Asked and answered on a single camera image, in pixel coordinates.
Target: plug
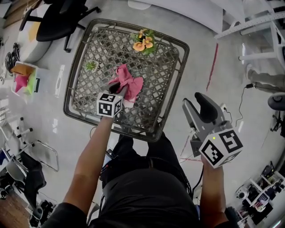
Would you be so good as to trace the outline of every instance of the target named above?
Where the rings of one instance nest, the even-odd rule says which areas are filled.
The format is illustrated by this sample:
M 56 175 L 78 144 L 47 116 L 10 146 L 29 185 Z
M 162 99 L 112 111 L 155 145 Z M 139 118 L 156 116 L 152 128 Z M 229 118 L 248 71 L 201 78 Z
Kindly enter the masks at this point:
M 224 103 L 222 103 L 222 104 L 220 105 L 220 107 L 221 107 L 221 110 L 222 110 L 223 112 L 227 110 L 227 107 L 226 107 L 226 105 L 225 105 Z
M 245 87 L 246 87 L 247 89 L 250 89 L 250 88 L 253 88 L 254 85 L 251 83 L 251 84 L 247 84 Z

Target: small potted plant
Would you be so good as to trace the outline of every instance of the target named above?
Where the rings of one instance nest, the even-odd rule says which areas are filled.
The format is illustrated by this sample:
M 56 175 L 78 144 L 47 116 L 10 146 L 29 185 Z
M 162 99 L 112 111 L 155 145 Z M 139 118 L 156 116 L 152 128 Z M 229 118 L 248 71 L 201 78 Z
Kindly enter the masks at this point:
M 97 67 L 98 67 L 99 63 L 95 60 L 90 60 L 86 63 L 85 65 L 85 69 L 87 71 L 92 71 L 92 72 L 95 72 L 97 70 Z
M 156 49 L 153 30 L 145 28 L 137 34 L 131 33 L 130 37 L 134 40 L 133 49 L 143 54 L 153 53 Z

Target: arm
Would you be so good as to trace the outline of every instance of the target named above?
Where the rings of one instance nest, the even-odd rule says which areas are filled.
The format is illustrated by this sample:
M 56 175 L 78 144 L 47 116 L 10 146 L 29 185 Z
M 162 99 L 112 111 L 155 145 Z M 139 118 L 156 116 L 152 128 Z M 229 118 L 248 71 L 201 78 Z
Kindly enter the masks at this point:
M 205 227 L 215 227 L 228 221 L 224 213 L 226 209 L 224 171 L 223 167 L 212 168 L 204 157 L 202 161 L 204 174 L 200 203 L 201 221 Z
M 103 117 L 94 134 L 80 155 L 72 183 L 63 200 L 81 209 L 86 215 L 94 197 L 113 119 Z

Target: black pants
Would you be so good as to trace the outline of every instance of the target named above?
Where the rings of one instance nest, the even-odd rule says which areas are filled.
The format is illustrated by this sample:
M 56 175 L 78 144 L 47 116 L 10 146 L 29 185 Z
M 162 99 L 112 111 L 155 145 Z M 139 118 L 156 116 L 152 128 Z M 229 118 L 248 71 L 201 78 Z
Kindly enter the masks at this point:
M 138 155 L 133 149 L 134 140 L 120 135 L 119 141 L 113 150 L 115 159 L 103 169 L 100 180 L 102 188 L 114 178 L 127 172 L 141 168 L 156 168 L 169 172 L 176 176 L 183 184 L 187 184 L 187 178 L 181 168 L 171 142 L 162 133 L 157 142 L 148 142 L 148 152 L 145 157 Z

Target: black shirt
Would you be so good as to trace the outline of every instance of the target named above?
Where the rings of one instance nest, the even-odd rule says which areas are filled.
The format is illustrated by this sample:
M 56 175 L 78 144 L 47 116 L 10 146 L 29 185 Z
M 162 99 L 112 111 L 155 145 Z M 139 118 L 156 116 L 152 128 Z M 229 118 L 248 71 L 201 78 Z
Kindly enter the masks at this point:
M 195 205 L 172 174 L 137 169 L 110 181 L 103 191 L 106 201 L 89 228 L 201 227 Z M 86 227 L 86 215 L 61 203 L 42 227 Z

